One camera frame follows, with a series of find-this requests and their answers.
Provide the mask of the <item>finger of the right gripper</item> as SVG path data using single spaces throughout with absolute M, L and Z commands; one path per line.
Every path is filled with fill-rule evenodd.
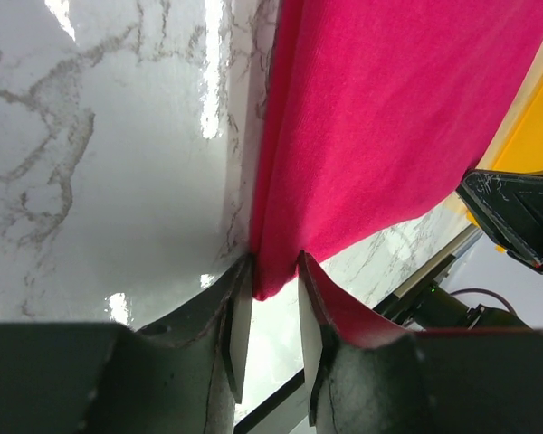
M 460 198 L 508 256 L 543 274 L 543 172 L 471 170 L 461 180 Z

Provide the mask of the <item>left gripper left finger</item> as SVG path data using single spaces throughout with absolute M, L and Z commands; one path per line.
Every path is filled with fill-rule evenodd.
M 0 323 L 0 433 L 230 433 L 243 397 L 251 255 L 158 320 Z

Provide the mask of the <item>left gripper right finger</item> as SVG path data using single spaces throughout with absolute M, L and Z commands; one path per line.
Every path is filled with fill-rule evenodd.
M 543 330 L 411 331 L 298 257 L 309 423 L 319 433 L 543 433 Z

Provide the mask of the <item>red t-shirt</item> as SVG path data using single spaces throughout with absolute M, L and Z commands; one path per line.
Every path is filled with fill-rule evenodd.
M 285 1 L 252 202 L 253 294 L 418 218 L 481 160 L 543 1 Z

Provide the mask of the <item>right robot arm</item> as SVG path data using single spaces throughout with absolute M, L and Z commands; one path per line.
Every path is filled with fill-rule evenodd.
M 401 326 L 431 328 L 523 327 L 509 302 L 501 308 L 467 307 L 440 282 L 475 235 L 486 234 L 507 255 L 543 275 L 543 171 L 519 174 L 474 169 L 456 193 L 475 220 L 403 285 L 376 305 Z

